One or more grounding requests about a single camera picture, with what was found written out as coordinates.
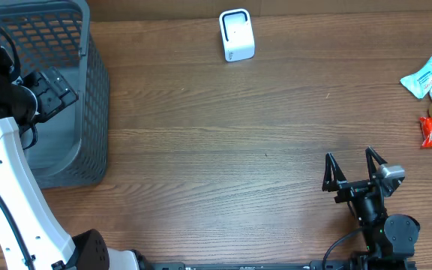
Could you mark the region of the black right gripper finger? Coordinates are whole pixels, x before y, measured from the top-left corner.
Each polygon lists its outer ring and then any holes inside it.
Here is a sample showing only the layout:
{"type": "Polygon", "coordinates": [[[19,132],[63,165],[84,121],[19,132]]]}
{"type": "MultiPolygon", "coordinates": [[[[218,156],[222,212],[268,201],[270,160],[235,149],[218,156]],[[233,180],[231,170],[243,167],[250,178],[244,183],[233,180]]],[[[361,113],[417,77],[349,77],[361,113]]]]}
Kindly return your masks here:
{"type": "Polygon", "coordinates": [[[369,179],[372,180],[377,171],[375,164],[382,165],[386,164],[387,161],[384,160],[372,147],[368,146],[365,149],[365,157],[367,161],[367,171],[369,179]]]}
{"type": "Polygon", "coordinates": [[[325,155],[325,173],[322,181],[322,191],[339,191],[347,179],[332,153],[325,155]]]}

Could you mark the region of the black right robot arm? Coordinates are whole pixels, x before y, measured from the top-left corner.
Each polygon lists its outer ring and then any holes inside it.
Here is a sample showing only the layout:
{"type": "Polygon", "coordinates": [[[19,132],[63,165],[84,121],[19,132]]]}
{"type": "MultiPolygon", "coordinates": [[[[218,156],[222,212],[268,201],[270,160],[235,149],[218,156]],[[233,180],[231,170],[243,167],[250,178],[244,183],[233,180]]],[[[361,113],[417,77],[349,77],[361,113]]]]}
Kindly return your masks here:
{"type": "Polygon", "coordinates": [[[367,250],[353,253],[344,269],[414,269],[416,264],[408,259],[415,253],[421,226],[409,215],[389,215],[385,204],[403,183],[406,172],[400,165],[389,164],[371,147],[366,148],[365,158],[368,178],[349,182],[334,155],[325,155],[322,190],[335,192],[334,201],[348,205],[358,229],[332,244],[321,266],[327,268],[334,248],[361,233],[367,250]]]}

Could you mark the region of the teal wipes packet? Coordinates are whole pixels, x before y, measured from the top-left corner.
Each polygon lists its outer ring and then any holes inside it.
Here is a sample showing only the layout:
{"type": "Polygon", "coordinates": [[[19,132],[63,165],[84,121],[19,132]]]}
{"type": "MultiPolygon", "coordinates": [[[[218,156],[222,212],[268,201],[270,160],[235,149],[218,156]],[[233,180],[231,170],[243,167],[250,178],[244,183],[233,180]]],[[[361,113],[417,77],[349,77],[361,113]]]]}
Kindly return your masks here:
{"type": "Polygon", "coordinates": [[[422,99],[432,89],[432,56],[418,72],[403,77],[400,83],[416,98],[422,99]]]}

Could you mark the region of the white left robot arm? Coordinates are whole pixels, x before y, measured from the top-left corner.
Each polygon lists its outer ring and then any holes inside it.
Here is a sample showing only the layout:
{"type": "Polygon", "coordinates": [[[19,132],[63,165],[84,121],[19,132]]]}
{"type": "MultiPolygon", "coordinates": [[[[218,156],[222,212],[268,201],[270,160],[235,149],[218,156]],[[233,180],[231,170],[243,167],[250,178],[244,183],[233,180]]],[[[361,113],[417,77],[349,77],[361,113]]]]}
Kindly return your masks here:
{"type": "Polygon", "coordinates": [[[95,229],[70,236],[56,220],[29,168],[21,143],[26,130],[77,101],[54,67],[20,76],[20,60],[0,45],[0,246],[9,269],[143,270],[135,250],[107,247],[95,229]]]}

